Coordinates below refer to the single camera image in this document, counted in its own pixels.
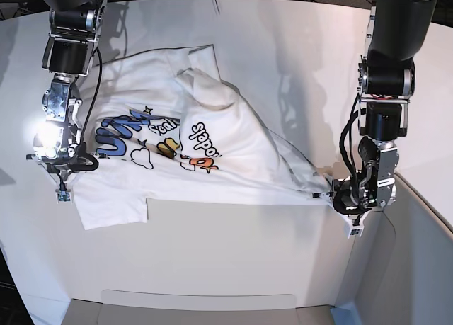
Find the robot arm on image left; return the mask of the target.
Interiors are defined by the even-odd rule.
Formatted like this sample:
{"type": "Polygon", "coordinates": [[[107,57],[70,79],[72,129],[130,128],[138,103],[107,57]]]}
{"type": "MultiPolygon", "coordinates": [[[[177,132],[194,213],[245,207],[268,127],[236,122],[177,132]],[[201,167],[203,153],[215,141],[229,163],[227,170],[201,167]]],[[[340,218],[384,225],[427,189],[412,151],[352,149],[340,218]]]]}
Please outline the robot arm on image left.
{"type": "Polygon", "coordinates": [[[76,82],[88,76],[93,58],[102,57],[98,42],[108,0],[43,1],[50,7],[50,32],[42,68],[53,78],[42,96],[45,121],[38,126],[27,158],[53,177],[58,202],[69,202],[68,177],[98,168],[96,156],[86,150],[87,123],[78,119],[83,100],[76,82]]]}

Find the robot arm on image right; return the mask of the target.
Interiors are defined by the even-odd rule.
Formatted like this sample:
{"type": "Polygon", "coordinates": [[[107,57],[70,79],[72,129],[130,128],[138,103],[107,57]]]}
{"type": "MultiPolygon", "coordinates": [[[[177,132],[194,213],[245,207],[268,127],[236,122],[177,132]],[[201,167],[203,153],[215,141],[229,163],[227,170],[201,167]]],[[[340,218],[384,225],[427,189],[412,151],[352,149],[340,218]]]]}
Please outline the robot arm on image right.
{"type": "Polygon", "coordinates": [[[396,140],[408,132],[414,57],[423,46],[436,3],[371,2],[357,95],[339,139],[349,176],[332,179],[331,192],[320,195],[344,220],[347,236],[361,236],[368,214],[384,211],[396,199],[396,140]]]}

